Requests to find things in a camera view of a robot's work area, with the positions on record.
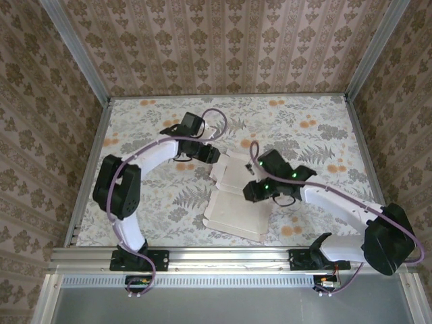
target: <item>wall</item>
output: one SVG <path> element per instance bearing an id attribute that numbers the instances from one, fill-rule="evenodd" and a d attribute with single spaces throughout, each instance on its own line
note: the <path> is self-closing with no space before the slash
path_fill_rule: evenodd
<path id="1" fill-rule="evenodd" d="M 387 202 L 432 250 L 432 1 L 412 0 L 354 106 Z M 432 257 L 420 267 L 432 302 Z"/>
<path id="2" fill-rule="evenodd" d="M 0 1 L 0 323 L 31 319 L 100 114 L 38 1 Z"/>
<path id="3" fill-rule="evenodd" d="M 388 0 L 58 0 L 110 96 L 344 92 Z"/>

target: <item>floral wallpaper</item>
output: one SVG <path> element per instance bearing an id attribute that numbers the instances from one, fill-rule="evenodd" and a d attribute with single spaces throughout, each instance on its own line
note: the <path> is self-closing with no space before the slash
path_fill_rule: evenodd
<path id="1" fill-rule="evenodd" d="M 252 140 L 261 152 L 276 148 L 296 167 L 306 165 L 329 183 L 365 200 L 373 200 L 356 137 L 342 96 L 205 97 L 116 99 L 99 157 L 127 156 L 177 124 L 189 111 L 221 109 L 228 118 L 226 134 L 213 145 L 248 154 Z M 222 129 L 217 113 L 206 124 Z M 138 222 L 151 246 L 295 246 L 311 244 L 323 232 L 356 233 L 344 220 L 322 208 L 297 202 L 281 208 L 272 203 L 269 232 L 254 242 L 206 228 L 203 219 L 215 181 L 211 165 L 197 160 L 168 161 L 152 170 L 141 185 Z M 286 204 L 287 197 L 279 202 Z M 90 197 L 78 235 L 79 246 L 115 246 L 107 215 Z"/>
<path id="2" fill-rule="evenodd" d="M 0 323 L 29 323 L 101 106 L 38 1 L 0 1 Z"/>
<path id="3" fill-rule="evenodd" d="M 111 97 L 344 92 L 389 0 L 58 0 Z"/>
<path id="4" fill-rule="evenodd" d="M 405 208 L 428 255 L 432 302 L 432 2 L 412 0 L 356 107 L 384 197 Z"/>

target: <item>patterned wallpaper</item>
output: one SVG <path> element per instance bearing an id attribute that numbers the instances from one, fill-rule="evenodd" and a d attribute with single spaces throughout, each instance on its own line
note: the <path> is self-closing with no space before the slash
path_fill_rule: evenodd
<path id="1" fill-rule="evenodd" d="M 432 1 L 411 1 L 354 105 L 385 199 L 429 253 L 420 270 L 432 302 Z"/>
<path id="2" fill-rule="evenodd" d="M 101 106 L 47 13 L 0 1 L 0 323 L 29 323 Z"/>
<path id="3" fill-rule="evenodd" d="M 344 92 L 389 0 L 60 0 L 112 97 Z"/>

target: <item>floral tablecloth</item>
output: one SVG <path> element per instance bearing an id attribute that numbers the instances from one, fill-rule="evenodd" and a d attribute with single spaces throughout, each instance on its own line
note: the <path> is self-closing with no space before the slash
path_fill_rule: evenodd
<path id="1" fill-rule="evenodd" d="M 213 144 L 248 153 L 251 140 L 261 152 L 276 148 L 293 167 L 304 164 L 329 183 L 373 200 L 343 97 L 192 97 L 115 100 L 96 174 L 103 157 L 127 155 L 152 141 L 160 130 L 178 123 L 185 112 L 200 115 L 216 107 L 228 118 L 226 135 Z M 206 117 L 221 129 L 217 113 Z M 210 165 L 168 161 L 142 182 L 138 221 L 151 246 L 254 246 L 258 242 L 207 229 L 203 213 L 215 183 Z M 297 202 L 274 206 L 266 246 L 307 245 L 323 232 L 355 233 L 321 208 Z M 106 214 L 88 200 L 78 246 L 114 246 L 117 240 Z"/>

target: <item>vent grille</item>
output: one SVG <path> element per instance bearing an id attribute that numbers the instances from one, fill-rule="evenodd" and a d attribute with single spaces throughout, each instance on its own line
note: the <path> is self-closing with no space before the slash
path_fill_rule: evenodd
<path id="1" fill-rule="evenodd" d="M 125 275 L 65 275 L 63 288 L 124 287 Z M 312 275 L 164 275 L 159 288 L 287 288 L 313 287 Z"/>

